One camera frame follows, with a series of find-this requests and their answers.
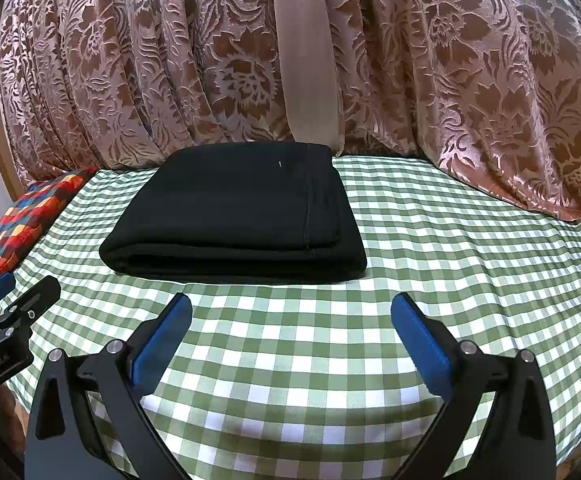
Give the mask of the black pants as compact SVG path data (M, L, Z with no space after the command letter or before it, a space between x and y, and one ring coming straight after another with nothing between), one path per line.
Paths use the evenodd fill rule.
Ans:
M160 281L329 284L367 259L325 145L228 143L172 154L100 245L108 268Z

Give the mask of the multicolour plaid pillow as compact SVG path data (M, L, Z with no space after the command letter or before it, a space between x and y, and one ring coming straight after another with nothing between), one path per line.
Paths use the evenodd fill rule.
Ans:
M95 167L69 171L31 185L0 219L0 276L12 272L34 244L97 173Z

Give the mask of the green white checkered bedsheet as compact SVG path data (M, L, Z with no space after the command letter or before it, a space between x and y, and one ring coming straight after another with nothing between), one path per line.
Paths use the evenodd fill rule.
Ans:
M407 292L458 339L535 354L567 457L581 442L581 223L508 205L419 160L349 156L335 167L367 268L307 286L115 274L98 249L150 172L100 171L15 272L19 290L48 275L62 288L33 327L15 398L32 402L51 350L95 353L184 292L191 328L143 408L192 477L387 478L440 408L391 324L391 300Z

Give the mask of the brown floral curtain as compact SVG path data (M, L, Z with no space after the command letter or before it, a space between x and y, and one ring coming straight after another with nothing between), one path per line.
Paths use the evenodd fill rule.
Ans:
M17 177L297 141L581 220L581 0L4 0Z

